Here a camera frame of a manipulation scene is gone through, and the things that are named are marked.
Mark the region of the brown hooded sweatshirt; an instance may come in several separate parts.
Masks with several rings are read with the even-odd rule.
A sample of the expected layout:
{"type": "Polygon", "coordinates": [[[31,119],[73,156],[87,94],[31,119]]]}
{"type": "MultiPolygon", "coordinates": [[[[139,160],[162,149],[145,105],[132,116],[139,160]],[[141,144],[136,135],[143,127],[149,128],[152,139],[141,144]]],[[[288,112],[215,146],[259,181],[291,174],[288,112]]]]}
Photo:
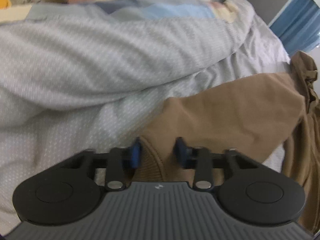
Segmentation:
{"type": "Polygon", "coordinates": [[[298,51],[290,73],[263,73],[224,83],[186,98],[168,98],[161,113],[141,132],[143,154],[135,181],[187,181],[172,154],[175,140],[214,153],[235,148],[259,163],[279,146],[285,150],[282,174],[300,184],[306,207],[299,223],[319,231],[318,70],[298,51]]]}

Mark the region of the white textured bed sheet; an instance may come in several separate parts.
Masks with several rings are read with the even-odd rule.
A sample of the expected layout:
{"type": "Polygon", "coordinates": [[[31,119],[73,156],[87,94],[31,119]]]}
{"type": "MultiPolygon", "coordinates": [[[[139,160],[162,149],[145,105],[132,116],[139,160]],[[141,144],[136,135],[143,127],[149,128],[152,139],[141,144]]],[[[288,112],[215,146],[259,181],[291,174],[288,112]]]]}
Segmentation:
{"type": "Polygon", "coordinates": [[[25,179],[129,145],[169,97],[288,67],[246,0],[37,3],[1,17],[1,233],[20,221],[25,179]]]}

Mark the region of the blue curtain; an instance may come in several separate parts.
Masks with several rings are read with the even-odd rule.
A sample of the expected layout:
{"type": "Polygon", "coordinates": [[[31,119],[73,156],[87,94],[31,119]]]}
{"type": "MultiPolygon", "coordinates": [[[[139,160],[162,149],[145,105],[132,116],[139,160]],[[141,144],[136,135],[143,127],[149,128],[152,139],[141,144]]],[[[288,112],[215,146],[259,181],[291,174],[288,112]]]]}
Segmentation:
{"type": "Polygon", "coordinates": [[[319,6],[314,0],[292,0],[271,25],[287,53],[309,52],[319,46],[319,6]]]}

